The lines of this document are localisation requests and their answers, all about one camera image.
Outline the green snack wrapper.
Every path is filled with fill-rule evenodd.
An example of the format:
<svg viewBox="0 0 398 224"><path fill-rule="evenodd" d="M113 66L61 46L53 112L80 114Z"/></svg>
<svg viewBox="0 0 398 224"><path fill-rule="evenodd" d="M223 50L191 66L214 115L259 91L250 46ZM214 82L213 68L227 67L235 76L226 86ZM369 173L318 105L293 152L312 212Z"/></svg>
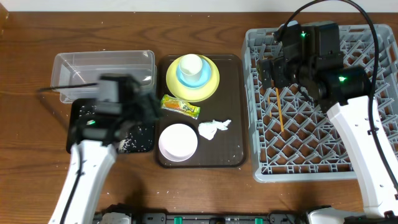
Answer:
<svg viewBox="0 0 398 224"><path fill-rule="evenodd" d="M193 119L197 119L200 114L200 107L191 105L185 100L174 98L169 95L164 95L160 101L160 107L165 110L173 111L176 113L189 116Z"/></svg>

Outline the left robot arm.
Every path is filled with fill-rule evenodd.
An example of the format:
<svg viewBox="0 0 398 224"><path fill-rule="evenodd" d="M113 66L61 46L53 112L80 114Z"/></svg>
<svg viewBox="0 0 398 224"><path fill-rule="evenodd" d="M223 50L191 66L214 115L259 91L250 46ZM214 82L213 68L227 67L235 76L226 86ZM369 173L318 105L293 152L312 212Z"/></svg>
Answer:
<svg viewBox="0 0 398 224"><path fill-rule="evenodd" d="M95 112L80 116L68 132L70 165L50 223L91 223L121 140L133 126L160 118L159 100L130 74L105 73L95 85Z"/></svg>

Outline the white tissue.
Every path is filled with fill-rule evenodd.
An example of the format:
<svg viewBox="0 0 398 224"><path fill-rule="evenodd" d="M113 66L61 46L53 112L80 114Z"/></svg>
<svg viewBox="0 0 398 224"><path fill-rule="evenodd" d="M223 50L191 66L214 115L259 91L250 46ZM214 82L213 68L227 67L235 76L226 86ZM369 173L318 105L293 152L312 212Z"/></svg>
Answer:
<svg viewBox="0 0 398 224"><path fill-rule="evenodd" d="M205 139L212 140L217 130L226 131L230 123L231 123L230 119L227 119L226 121L223 122L213 120L209 122L200 123L198 126L198 132Z"/></svg>

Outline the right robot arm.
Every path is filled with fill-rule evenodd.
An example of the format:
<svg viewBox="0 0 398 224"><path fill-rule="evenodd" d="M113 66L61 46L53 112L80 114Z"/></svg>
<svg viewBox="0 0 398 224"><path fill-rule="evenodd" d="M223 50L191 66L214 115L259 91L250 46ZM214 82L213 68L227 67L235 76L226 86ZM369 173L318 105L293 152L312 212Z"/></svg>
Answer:
<svg viewBox="0 0 398 224"><path fill-rule="evenodd" d="M332 208L308 214L314 223L397 223L397 159L376 120L371 82L361 67L345 67L338 44L292 44L280 57L261 57L257 72L265 88L298 86L306 99L327 113L357 176L364 215Z"/></svg>

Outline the cream plastic cup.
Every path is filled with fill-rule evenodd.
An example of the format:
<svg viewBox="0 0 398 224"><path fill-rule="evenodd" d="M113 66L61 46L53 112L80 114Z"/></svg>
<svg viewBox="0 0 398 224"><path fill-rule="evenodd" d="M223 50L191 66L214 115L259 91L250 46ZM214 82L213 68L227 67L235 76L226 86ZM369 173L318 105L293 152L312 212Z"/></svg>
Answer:
<svg viewBox="0 0 398 224"><path fill-rule="evenodd" d="M178 63L178 71L186 82L197 82L200 79L203 62L196 54L182 56Z"/></svg>

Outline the white pink bowl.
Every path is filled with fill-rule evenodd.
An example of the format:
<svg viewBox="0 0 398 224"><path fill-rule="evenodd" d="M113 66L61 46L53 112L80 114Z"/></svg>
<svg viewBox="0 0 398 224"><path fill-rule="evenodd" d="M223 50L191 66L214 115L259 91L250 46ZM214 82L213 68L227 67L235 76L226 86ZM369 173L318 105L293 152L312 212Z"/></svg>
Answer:
<svg viewBox="0 0 398 224"><path fill-rule="evenodd" d="M172 124L161 132L158 146L160 153L167 160L183 162L196 152L198 137L188 125Z"/></svg>

